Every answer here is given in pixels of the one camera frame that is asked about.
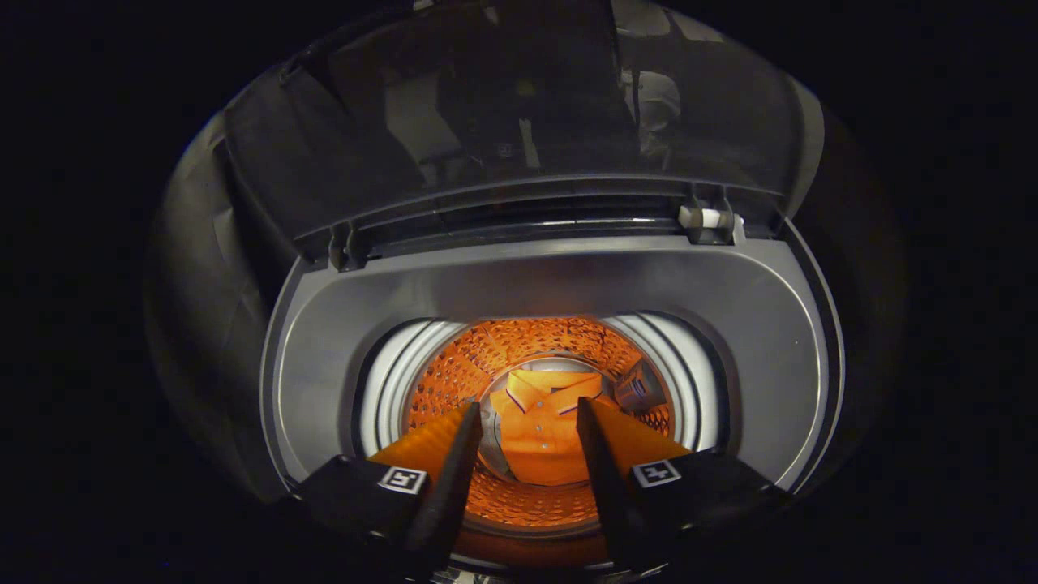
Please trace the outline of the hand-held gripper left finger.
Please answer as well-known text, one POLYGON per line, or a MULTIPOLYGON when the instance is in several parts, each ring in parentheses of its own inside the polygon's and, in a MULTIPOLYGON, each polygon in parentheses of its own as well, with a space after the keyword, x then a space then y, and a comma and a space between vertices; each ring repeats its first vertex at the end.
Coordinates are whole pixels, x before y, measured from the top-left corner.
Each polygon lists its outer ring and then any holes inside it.
POLYGON ((367 457, 336 455, 294 488, 370 581, 430 581, 449 563, 483 436, 467 402, 367 457))

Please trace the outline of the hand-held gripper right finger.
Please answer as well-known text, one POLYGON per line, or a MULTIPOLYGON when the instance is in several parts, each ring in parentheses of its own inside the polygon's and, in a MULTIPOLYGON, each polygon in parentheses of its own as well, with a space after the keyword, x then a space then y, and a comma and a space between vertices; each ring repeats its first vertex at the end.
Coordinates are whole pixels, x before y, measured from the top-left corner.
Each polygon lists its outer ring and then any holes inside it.
POLYGON ((741 458, 691 451, 604 404, 582 397, 576 432, 607 555, 646 574, 745 535, 792 503, 741 458))

